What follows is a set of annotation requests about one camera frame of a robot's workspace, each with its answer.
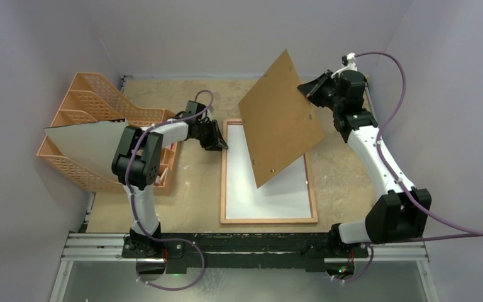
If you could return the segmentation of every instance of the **gray wall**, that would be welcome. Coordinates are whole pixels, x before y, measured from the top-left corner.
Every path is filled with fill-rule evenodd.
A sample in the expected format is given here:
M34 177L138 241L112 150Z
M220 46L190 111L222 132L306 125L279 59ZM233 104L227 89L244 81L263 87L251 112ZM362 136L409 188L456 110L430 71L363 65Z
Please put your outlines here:
M411 2L84 1L120 71L160 77L260 76L285 48L301 75L320 75L351 50L386 49Z
M116 83L80 1L0 1L0 301L46 301L84 191L35 157L77 71Z
M432 210L483 229L483 1L415 0L387 51L403 64L408 90L385 135L397 163L433 196ZM372 73L378 118L397 103L390 60ZM426 235L453 233L430 220ZM442 301L483 300L483 238L428 244Z

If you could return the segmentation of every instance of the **metal frame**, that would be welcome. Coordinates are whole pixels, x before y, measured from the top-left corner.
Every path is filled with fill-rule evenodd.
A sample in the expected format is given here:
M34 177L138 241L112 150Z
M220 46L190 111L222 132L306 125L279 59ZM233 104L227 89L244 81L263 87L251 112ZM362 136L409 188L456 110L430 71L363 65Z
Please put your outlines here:
M126 259L121 257L123 250L123 233L83 233L69 234L60 259L60 269L53 288L50 302L59 302L64 298L69 274L75 261L125 261L164 263L163 259ZM428 302L439 302L428 263L428 254L423 242L389 243L374 246L373 261L406 261L417 263L421 283ZM368 261L369 258L356 258L357 262ZM346 258L326 258L325 263L346 262Z

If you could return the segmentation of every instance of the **orange mesh tray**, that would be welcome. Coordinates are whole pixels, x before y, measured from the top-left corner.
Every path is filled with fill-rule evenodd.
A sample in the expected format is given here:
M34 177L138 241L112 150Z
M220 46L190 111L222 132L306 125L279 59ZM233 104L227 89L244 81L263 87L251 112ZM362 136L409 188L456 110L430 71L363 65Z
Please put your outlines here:
M79 72L75 76L51 126L74 125L126 118L130 125L150 126L165 121L173 112L141 108L132 104L103 75ZM180 142L162 150L159 177L153 186L156 195L169 195L174 183ZM123 186L62 155L47 136L37 156L86 191L123 191Z

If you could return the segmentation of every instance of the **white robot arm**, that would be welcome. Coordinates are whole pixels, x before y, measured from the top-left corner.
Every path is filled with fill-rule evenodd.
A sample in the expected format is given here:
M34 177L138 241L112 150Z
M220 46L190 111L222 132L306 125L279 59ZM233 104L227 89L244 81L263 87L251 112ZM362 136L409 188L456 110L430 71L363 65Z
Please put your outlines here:
M133 214L136 214L134 216L140 217L141 227L138 221L134 221L130 229L133 242L144 246L151 245L144 231L148 235L160 238L160 222L155 212L152 186L158 176L162 148L189 138L198 139L205 150L219 151L228 148L219 131L218 122L212 119L210 110L195 118L190 117L188 120L188 116L194 116L205 108L203 104L189 101L186 110L179 113L180 117L174 116L173 119L168 120L173 121L172 123L147 133L140 147L141 153L137 154L131 163L128 180L132 190L126 185L125 174L139 137L149 128L134 126L125 128L112 162L112 172L118 176L119 182L124 184L123 187L131 202L131 209L135 211ZM183 121L174 122L178 118L182 118Z
M297 89L312 104L332 110L336 130L367 168L375 186L377 202L365 219L333 225L329 232L331 244L345 249L355 243L386 243L420 237L427 215L410 202L393 179L380 159L377 146L421 206L429 209L431 196L426 189L415 187L397 166L382 138L377 139L377 121L363 109L366 79L357 70L355 54L350 53L341 59L343 68L336 72L327 70Z

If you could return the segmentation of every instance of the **plywood base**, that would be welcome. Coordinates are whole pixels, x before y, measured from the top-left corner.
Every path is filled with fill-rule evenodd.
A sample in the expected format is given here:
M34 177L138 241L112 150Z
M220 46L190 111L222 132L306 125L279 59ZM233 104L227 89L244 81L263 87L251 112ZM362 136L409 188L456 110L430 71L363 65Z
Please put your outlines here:
M236 79L132 80L125 96L138 106L180 111L201 89L214 92L213 116L220 123L240 118L238 103L256 82ZM201 102L208 100L203 96ZM336 132L332 112L314 109L325 139L309 152L319 222L285 225L222 225L219 221L221 152L204 151L197 140L181 145L170 196L156 196L164 232L328 232L338 222L364 218L375 203L375 190L362 162ZM87 232L126 233L132 222L125 194L97 193Z

